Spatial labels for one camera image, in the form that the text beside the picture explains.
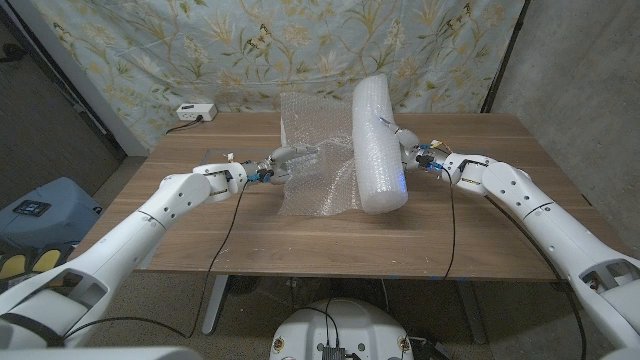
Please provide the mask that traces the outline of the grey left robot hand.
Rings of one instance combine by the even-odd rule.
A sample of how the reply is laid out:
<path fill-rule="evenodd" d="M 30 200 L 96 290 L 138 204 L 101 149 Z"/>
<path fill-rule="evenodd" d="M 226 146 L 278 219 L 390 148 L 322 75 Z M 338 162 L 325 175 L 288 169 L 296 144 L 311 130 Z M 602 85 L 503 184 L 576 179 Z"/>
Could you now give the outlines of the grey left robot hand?
<path fill-rule="evenodd" d="M 291 170 L 288 165 L 290 161 L 316 155 L 318 152 L 318 147 L 306 144 L 284 146 L 274 150 L 263 160 L 244 162 L 243 167 L 250 183 L 283 185 L 291 178 Z"/>

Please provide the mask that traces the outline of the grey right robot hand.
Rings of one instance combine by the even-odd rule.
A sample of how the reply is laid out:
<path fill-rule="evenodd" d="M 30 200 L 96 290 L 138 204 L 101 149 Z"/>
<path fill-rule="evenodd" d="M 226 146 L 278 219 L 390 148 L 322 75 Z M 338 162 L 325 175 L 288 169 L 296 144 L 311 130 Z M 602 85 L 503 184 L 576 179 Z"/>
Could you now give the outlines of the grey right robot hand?
<path fill-rule="evenodd" d="M 401 162 L 405 171 L 422 170 L 439 174 L 449 152 L 436 143 L 423 144 L 416 134 L 398 127 L 382 117 L 379 121 L 397 138 L 400 145 Z"/>

